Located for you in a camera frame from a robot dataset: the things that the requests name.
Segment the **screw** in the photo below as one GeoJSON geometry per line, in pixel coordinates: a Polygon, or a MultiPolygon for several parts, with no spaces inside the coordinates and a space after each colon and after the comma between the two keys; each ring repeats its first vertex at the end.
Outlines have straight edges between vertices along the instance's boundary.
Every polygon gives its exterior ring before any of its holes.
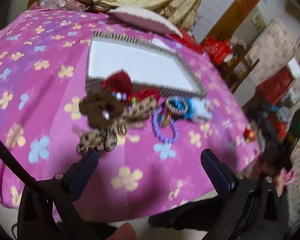
{"type": "Polygon", "coordinates": [[[266,177],[266,182],[272,183],[272,178],[271,177],[266,177]]]}
{"type": "Polygon", "coordinates": [[[244,178],[244,175],[241,173],[241,172],[237,172],[235,174],[235,176],[238,178],[238,179],[243,179],[244,178]]]}
{"type": "Polygon", "coordinates": [[[63,173],[59,172],[54,176],[55,179],[62,179],[63,178],[63,173]]]}

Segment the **wall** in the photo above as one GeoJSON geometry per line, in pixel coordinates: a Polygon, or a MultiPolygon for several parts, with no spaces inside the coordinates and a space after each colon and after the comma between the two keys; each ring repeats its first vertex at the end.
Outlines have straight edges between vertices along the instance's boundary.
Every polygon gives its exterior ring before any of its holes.
{"type": "Polygon", "coordinates": [[[201,42],[221,16],[227,11],[234,0],[202,0],[197,12],[197,22],[193,35],[201,42]]]}
{"type": "Polygon", "coordinates": [[[234,35],[243,39],[247,44],[252,43],[258,37],[259,33],[252,24],[251,18],[259,11],[267,25],[272,19],[281,19],[297,41],[300,37],[300,22],[285,12],[285,5],[288,1],[298,5],[295,0],[260,0],[256,8],[240,25],[234,35]]]}

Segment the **purple beaded bracelet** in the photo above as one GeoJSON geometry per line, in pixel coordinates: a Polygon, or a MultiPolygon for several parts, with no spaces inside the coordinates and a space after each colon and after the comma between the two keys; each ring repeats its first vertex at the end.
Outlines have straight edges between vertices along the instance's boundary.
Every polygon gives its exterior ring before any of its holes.
{"type": "Polygon", "coordinates": [[[154,131],[154,134],[157,138],[159,138],[159,140],[161,140],[163,143],[174,143],[177,141],[178,137],[179,137],[179,133],[178,133],[178,129],[176,127],[176,124],[174,122],[174,120],[172,118],[169,119],[169,123],[172,127],[172,131],[173,131],[173,137],[172,138],[165,138],[159,131],[159,122],[158,122],[158,115],[161,113],[162,111],[162,107],[160,107],[159,109],[157,109],[153,115],[152,115],[152,128],[154,131]]]}

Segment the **bed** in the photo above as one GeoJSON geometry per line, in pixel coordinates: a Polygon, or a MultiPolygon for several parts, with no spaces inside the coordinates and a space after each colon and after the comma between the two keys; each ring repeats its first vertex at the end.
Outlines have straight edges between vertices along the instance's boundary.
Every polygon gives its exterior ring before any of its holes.
{"type": "MultiPolygon", "coordinates": [[[[65,172],[80,159],[78,130],[90,130],[78,103],[86,95],[89,44],[95,30],[145,41],[156,38],[191,66],[208,91],[214,116],[205,125],[178,121],[179,139],[163,145],[151,122],[118,138],[74,203],[89,221],[111,222],[157,214],[209,192],[200,164],[210,148],[233,171],[259,154],[247,144],[249,125],[234,96],[210,62],[167,37],[123,24],[105,14],[32,10],[0,31],[0,140],[37,180],[65,172]]],[[[23,183],[0,160],[0,203],[18,208],[23,183]]]]}

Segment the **red bow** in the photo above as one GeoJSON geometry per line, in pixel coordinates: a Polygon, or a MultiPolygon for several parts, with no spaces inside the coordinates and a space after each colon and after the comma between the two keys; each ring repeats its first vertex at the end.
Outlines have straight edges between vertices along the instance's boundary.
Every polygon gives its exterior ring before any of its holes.
{"type": "Polygon", "coordinates": [[[131,79],[124,71],[120,71],[110,76],[102,82],[101,87],[109,87],[110,90],[115,93],[126,93],[127,101],[130,101],[132,97],[136,97],[139,102],[151,95],[153,95],[157,101],[160,98],[160,91],[155,88],[143,89],[138,93],[133,92],[131,79]]]}

